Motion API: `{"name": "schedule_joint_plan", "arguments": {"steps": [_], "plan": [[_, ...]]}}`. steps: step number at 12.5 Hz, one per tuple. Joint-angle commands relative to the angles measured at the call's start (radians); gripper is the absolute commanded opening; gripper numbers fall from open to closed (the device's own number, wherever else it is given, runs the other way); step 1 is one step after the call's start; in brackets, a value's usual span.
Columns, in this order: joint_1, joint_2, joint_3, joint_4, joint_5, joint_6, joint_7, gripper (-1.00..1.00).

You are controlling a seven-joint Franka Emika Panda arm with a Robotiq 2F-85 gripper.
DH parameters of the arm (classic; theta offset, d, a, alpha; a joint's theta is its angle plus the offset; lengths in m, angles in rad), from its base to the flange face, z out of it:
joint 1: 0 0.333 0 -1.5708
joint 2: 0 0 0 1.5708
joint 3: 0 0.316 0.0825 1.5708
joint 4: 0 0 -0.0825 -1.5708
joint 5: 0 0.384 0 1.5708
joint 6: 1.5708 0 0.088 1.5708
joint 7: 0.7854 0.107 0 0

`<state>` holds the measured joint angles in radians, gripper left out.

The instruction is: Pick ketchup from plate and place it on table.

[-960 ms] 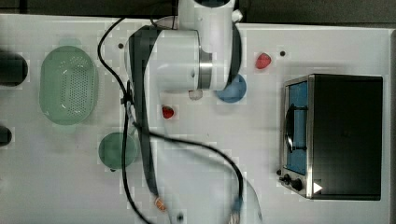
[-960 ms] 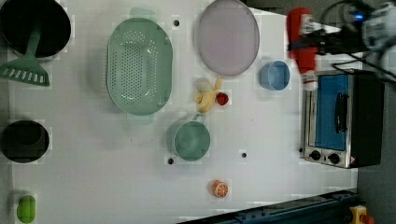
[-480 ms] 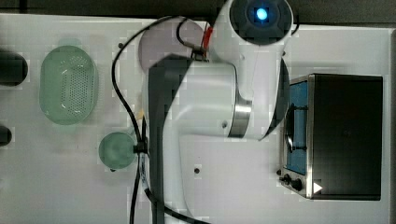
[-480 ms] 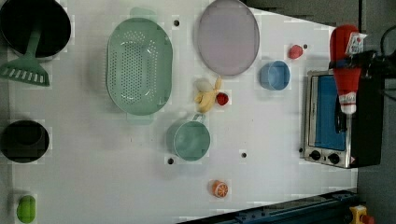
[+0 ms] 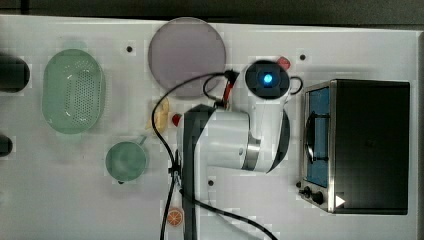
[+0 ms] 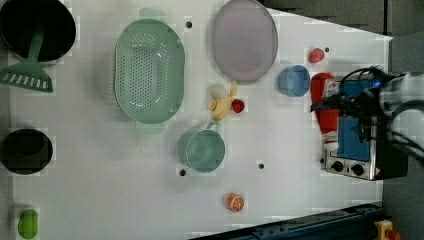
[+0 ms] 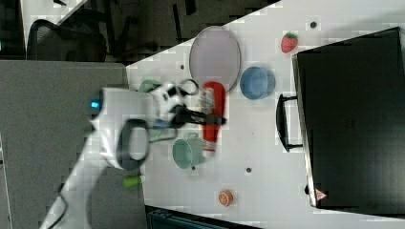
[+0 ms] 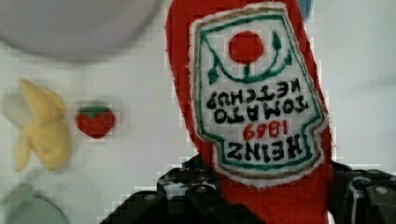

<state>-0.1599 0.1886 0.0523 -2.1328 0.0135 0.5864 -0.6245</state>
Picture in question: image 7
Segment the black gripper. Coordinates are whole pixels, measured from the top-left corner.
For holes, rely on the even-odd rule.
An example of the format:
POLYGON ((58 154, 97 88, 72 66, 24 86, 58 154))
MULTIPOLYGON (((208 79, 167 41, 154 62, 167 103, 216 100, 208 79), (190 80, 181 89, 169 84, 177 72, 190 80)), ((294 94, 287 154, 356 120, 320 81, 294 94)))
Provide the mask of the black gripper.
POLYGON ((218 125, 222 126, 226 123, 224 117, 214 114, 204 114, 189 110, 185 105, 176 105, 168 109, 167 127, 171 129, 179 129, 186 123, 196 123, 200 125, 218 125))

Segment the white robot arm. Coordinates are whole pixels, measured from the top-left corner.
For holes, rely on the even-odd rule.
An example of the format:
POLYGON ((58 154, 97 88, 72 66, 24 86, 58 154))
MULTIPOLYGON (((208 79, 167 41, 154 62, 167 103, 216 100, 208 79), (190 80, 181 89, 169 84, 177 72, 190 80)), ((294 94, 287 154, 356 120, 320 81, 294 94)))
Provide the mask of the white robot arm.
POLYGON ((149 155, 152 129, 226 123, 221 115, 188 109, 184 103, 187 95, 173 82, 160 83, 147 93, 104 88, 98 114, 90 120, 94 130, 39 229, 92 229, 87 203, 100 176, 108 167, 138 169, 149 155))

